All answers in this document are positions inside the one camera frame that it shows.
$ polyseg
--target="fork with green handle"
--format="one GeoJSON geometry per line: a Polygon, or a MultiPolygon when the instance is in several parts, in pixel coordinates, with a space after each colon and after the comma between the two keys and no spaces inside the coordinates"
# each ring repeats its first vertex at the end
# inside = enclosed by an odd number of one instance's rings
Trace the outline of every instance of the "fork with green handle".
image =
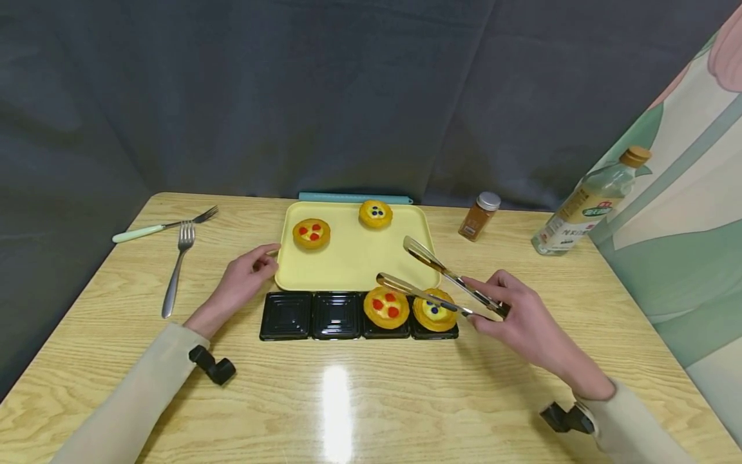
{"type": "MultiPolygon", "coordinates": [[[[201,224],[202,222],[205,222],[211,219],[212,217],[214,217],[214,215],[216,215],[218,212],[219,212],[219,206],[214,206],[207,212],[204,212],[196,216],[195,218],[193,218],[193,223],[201,224]]],[[[173,222],[170,224],[160,224],[157,226],[149,226],[149,227],[144,227],[142,229],[130,230],[129,232],[123,232],[123,233],[114,235],[114,237],[111,240],[113,240],[115,244],[120,244],[122,242],[128,242],[135,238],[144,237],[145,235],[154,234],[155,232],[159,232],[161,230],[170,229],[171,227],[179,226],[182,222],[185,222],[185,221],[179,220],[178,222],[173,222]]]]}

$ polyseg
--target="gray backdrop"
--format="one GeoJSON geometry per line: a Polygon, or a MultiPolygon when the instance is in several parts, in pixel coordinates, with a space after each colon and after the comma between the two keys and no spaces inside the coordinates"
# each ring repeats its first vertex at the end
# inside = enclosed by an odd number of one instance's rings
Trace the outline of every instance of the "gray backdrop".
{"type": "Polygon", "coordinates": [[[3,397],[150,195],[552,209],[738,1],[0,5],[3,397]]]}

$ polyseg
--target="right hand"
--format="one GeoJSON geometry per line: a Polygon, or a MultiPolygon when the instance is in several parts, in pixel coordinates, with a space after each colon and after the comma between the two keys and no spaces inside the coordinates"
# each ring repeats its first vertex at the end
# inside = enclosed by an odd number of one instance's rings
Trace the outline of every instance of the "right hand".
{"type": "Polygon", "coordinates": [[[464,277],[466,285],[510,305],[504,321],[467,317],[477,332],[500,340],[533,365],[561,378],[586,399],[613,396],[613,383],[557,324],[539,294],[509,272],[499,270],[487,282],[464,277]]]}

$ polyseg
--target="black strap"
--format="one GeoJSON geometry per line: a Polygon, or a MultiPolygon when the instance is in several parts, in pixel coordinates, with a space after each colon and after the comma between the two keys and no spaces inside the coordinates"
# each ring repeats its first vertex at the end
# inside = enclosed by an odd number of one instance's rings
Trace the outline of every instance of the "black strap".
{"type": "Polygon", "coordinates": [[[216,362],[209,350],[201,345],[191,350],[188,353],[188,358],[206,372],[206,375],[209,376],[211,381],[217,385],[226,384],[237,372],[237,368],[234,367],[231,361],[224,358],[216,362]]]}
{"type": "Polygon", "coordinates": [[[572,409],[567,412],[558,403],[553,402],[541,411],[540,416],[555,432],[560,434],[570,430],[584,434],[592,434],[595,431],[593,422],[577,406],[572,406],[572,409]]]}

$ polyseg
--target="serving tongs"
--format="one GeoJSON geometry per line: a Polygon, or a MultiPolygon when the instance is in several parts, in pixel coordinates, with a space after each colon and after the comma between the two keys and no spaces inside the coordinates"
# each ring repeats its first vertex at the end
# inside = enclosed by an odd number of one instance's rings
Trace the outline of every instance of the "serving tongs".
{"type": "Polygon", "coordinates": [[[453,311],[455,313],[464,313],[467,316],[470,314],[475,314],[468,308],[459,306],[458,304],[450,303],[449,301],[445,301],[444,299],[438,298],[437,296],[430,295],[429,293],[420,290],[418,287],[415,287],[414,285],[409,284],[400,278],[394,277],[393,275],[386,274],[385,272],[380,272],[379,274],[377,274],[376,281],[379,285],[390,290],[394,290],[395,292],[399,292],[403,295],[412,295],[417,298],[422,298],[449,311],[453,311]]]}
{"type": "Polygon", "coordinates": [[[485,305],[487,309],[494,311],[503,319],[508,317],[508,313],[510,312],[509,304],[502,303],[500,301],[494,301],[492,298],[486,296],[484,293],[481,293],[478,290],[475,290],[466,285],[464,279],[448,269],[438,258],[435,257],[433,253],[430,252],[429,249],[422,246],[420,242],[408,235],[404,238],[403,247],[405,251],[410,253],[415,259],[425,264],[426,266],[440,272],[445,278],[452,281],[466,293],[472,295],[474,298],[476,298],[477,301],[485,305]]]}

